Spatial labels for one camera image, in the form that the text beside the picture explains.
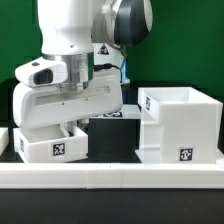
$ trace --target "black surface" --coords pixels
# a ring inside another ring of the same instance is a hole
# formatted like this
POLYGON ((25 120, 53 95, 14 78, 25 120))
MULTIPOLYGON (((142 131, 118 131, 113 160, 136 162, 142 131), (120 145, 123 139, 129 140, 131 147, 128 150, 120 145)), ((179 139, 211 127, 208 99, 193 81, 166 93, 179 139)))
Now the black surface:
POLYGON ((223 190, 0 190, 1 223, 222 224, 223 190))
POLYGON ((92 118, 88 127, 88 160, 139 162, 140 120, 92 118))

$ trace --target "white plastic housing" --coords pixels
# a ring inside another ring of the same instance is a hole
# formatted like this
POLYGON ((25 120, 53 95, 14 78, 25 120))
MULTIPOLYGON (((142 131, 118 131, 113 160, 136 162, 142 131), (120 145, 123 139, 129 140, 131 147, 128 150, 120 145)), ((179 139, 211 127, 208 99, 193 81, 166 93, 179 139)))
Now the white plastic housing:
POLYGON ((76 55, 93 52, 92 0, 38 0, 42 53, 76 55))
POLYGON ((66 137, 59 125, 29 131, 16 128, 15 151, 26 163, 64 163, 87 158, 88 136, 77 127, 73 134, 74 137, 66 137))
POLYGON ((193 88, 140 88, 143 163, 216 163, 222 103, 193 88))
POLYGON ((61 92, 59 85, 30 88, 20 83, 13 94, 15 123, 34 129, 119 111, 122 106, 120 71, 95 73, 88 89, 61 92))
POLYGON ((8 128, 0 128, 0 155, 9 144, 8 128))
POLYGON ((34 75, 45 69, 50 69, 53 72, 53 80, 51 83, 42 85, 58 84, 68 79, 65 62, 46 60, 42 57, 18 67, 15 71, 16 78, 26 86, 35 87, 38 85, 34 83, 34 75))

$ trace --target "small white box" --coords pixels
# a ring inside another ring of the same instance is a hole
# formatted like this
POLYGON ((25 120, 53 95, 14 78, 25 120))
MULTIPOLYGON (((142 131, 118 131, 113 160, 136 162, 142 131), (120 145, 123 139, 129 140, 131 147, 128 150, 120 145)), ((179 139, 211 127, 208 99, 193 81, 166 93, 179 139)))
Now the small white box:
POLYGON ((64 163, 87 158, 88 136, 77 127, 73 135, 65 137, 59 125, 26 131, 16 128, 15 151, 28 163, 64 163))
POLYGON ((150 148, 160 163, 216 162, 222 103, 190 87, 140 88, 138 102, 142 162, 150 148))
POLYGON ((8 128, 0 128, 0 155, 9 144, 8 128))

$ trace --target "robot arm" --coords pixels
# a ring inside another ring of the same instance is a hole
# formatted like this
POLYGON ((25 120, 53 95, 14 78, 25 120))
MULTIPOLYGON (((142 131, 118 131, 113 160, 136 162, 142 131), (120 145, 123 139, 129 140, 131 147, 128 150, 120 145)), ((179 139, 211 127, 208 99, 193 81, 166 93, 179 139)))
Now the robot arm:
POLYGON ((38 16, 42 57, 16 69, 16 124, 33 129, 118 111, 120 71, 94 73, 92 42, 142 41, 151 29, 150 1, 38 0, 38 16))

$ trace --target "sticker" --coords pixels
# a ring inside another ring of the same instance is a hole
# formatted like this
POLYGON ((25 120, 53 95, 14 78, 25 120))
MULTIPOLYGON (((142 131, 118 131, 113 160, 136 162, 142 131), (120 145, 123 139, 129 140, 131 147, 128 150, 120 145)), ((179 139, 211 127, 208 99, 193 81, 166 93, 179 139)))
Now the sticker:
POLYGON ((180 148, 180 162, 188 162, 193 160, 193 148, 180 148))
POLYGON ((53 156, 61 156, 65 154, 65 143, 53 145, 53 156))
POLYGON ((103 46, 100 48, 98 54, 109 55, 109 51, 108 51, 108 49, 107 49, 105 44, 103 44, 103 46))
POLYGON ((150 110, 150 98, 148 96, 146 96, 145 98, 145 107, 146 107, 146 110, 150 110))
POLYGON ((104 114, 104 117, 123 117, 122 112, 115 112, 115 113, 109 113, 109 114, 104 114))

